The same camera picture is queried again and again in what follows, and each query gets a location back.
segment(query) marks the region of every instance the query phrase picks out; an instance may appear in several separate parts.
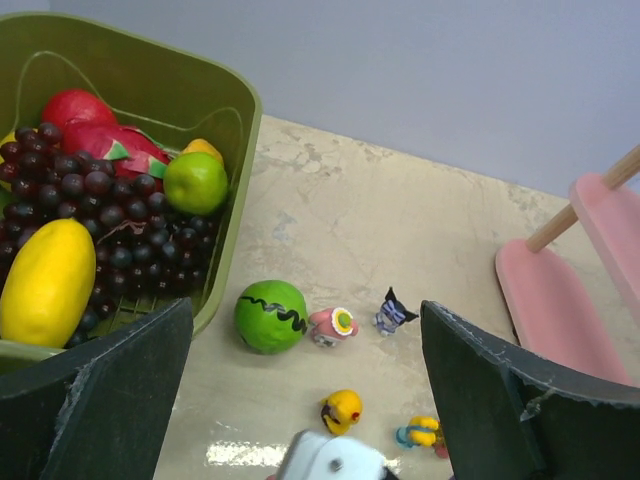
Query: pink toy figurine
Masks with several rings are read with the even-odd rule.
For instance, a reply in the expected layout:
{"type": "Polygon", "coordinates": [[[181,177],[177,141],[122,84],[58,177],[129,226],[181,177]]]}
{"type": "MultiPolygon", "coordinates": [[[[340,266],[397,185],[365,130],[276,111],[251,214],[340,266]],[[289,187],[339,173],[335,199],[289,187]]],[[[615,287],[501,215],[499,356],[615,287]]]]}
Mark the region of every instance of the pink toy figurine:
{"type": "Polygon", "coordinates": [[[335,347],[346,337],[358,334],[358,324],[344,308],[326,308],[309,317],[311,337],[320,347],[335,347]]]}

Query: green plastic basket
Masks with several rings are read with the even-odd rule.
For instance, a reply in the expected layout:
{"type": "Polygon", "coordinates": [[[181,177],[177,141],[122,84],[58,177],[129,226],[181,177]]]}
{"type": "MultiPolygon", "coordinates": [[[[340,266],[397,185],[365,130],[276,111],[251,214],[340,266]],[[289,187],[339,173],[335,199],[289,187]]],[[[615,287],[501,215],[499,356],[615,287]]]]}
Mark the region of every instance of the green plastic basket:
{"type": "MultiPolygon", "coordinates": [[[[0,138],[18,126],[37,126],[47,100],[67,88],[92,91],[123,124],[137,125],[181,150],[204,138],[222,153],[230,179],[205,287],[192,296],[194,336],[212,320],[222,299],[238,235],[262,115],[248,82],[223,65],[99,23],[68,15],[0,16],[0,138]]],[[[0,207],[10,200],[3,191],[0,207]]],[[[122,299],[106,334],[164,301],[122,299]]],[[[0,340],[0,374],[62,350],[0,340]]]]}

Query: beige table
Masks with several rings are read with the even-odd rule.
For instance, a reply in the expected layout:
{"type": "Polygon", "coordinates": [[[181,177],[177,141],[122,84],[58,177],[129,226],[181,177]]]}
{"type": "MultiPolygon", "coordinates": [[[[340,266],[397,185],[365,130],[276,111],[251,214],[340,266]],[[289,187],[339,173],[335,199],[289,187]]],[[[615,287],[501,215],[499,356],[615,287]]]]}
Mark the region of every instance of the beige table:
{"type": "MultiPolygon", "coordinates": [[[[436,415],[418,322],[382,338],[370,318],[392,285],[408,308],[436,300],[512,339],[494,255],[565,202],[265,117],[225,299],[192,345],[156,478],[263,480],[297,431],[322,428],[317,402],[351,388],[364,412],[350,433],[382,451],[403,480],[448,479],[449,462],[393,441],[413,415],[436,415]],[[304,339],[278,356],[248,353],[234,335],[233,306],[245,286],[269,278],[297,285],[310,311],[347,307],[361,333],[333,350],[304,339]]],[[[555,248],[585,281],[640,383],[639,332],[585,234],[574,227],[555,248]]]]}

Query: dragon fruit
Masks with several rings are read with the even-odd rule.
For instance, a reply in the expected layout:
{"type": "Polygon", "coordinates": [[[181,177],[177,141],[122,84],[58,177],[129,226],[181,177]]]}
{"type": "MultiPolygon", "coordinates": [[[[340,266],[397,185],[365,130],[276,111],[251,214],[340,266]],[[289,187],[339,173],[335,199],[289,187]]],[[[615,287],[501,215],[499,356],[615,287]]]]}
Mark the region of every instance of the dragon fruit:
{"type": "Polygon", "coordinates": [[[65,153],[85,150],[95,158],[111,160],[116,175],[121,177],[135,178],[147,173],[155,177],[159,191],[162,191],[162,177],[171,161],[162,145],[137,127],[111,123],[69,123],[61,147],[65,153]]]}

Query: wooden stick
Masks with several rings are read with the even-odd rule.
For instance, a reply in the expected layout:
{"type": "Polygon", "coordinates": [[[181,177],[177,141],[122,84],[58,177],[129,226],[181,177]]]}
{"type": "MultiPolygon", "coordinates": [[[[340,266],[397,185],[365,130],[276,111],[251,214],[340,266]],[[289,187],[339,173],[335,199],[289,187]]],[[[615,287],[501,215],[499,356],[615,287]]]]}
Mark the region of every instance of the wooden stick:
{"type": "MultiPolygon", "coordinates": [[[[618,163],[609,169],[602,177],[604,184],[611,190],[623,185],[640,171],[640,145],[627,153],[618,163]]],[[[526,242],[527,248],[533,253],[538,253],[556,238],[566,232],[578,216],[571,204],[564,207],[551,220],[543,225],[537,232],[531,235],[526,242]]]]}

